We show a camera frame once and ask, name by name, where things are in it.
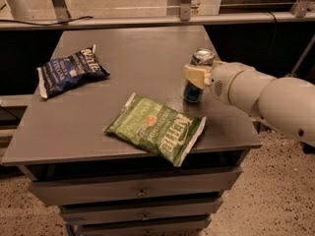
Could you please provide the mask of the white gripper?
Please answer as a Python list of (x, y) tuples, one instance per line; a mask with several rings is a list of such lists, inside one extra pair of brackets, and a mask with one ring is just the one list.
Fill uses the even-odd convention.
[(214, 61), (212, 66), (184, 66), (188, 82), (204, 89), (210, 86), (214, 98), (228, 105), (253, 105), (256, 95), (253, 89), (256, 70), (241, 63)]

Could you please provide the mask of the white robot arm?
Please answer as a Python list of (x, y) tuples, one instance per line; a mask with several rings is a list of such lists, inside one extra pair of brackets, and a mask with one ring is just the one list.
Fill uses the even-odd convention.
[(208, 88), (218, 101), (315, 147), (315, 85), (299, 78), (276, 78), (237, 62), (186, 64), (184, 75), (193, 86)]

